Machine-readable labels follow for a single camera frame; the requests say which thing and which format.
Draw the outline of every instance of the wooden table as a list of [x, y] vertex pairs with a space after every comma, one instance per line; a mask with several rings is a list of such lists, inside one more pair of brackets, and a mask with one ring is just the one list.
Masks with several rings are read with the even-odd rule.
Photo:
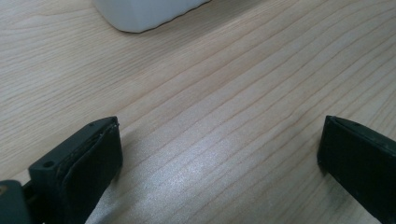
[[88, 223], [377, 223], [317, 166], [326, 115], [396, 138], [396, 1], [213, 0], [143, 34], [0, 2], [0, 177], [118, 116]]

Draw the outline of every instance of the table surface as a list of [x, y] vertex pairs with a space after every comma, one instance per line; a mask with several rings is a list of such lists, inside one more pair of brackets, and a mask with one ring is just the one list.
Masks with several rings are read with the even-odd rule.
[[213, 0], [143, 34], [0, 3], [0, 177], [117, 116], [88, 223], [377, 223], [316, 161], [326, 115], [396, 138], [396, 1]]

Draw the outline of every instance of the white container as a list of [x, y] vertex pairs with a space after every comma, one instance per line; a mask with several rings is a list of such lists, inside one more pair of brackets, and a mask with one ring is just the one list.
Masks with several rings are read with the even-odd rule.
[[210, 0], [93, 0], [117, 29], [140, 33], [155, 28]]

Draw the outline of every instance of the white plastic box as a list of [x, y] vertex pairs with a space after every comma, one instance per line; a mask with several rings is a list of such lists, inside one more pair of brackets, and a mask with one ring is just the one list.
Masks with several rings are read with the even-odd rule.
[[105, 19], [119, 30], [140, 33], [210, 0], [93, 0]]

